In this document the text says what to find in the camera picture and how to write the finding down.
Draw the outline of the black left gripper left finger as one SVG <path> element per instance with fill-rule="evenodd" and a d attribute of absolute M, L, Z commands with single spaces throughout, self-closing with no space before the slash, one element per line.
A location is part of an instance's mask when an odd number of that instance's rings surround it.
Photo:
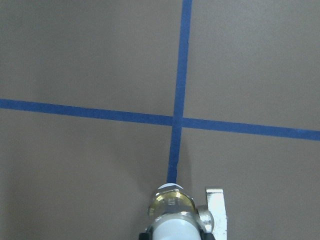
<path fill-rule="evenodd" d="M 151 240 L 152 234 L 150 232 L 141 232 L 138 236 L 138 240 Z"/>

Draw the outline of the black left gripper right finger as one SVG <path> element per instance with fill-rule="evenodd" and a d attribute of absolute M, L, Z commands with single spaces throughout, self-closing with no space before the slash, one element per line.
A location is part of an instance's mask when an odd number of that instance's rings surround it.
<path fill-rule="evenodd" d="M 215 240 L 215 237 L 212 233 L 202 233 L 201 239 L 202 240 Z"/>

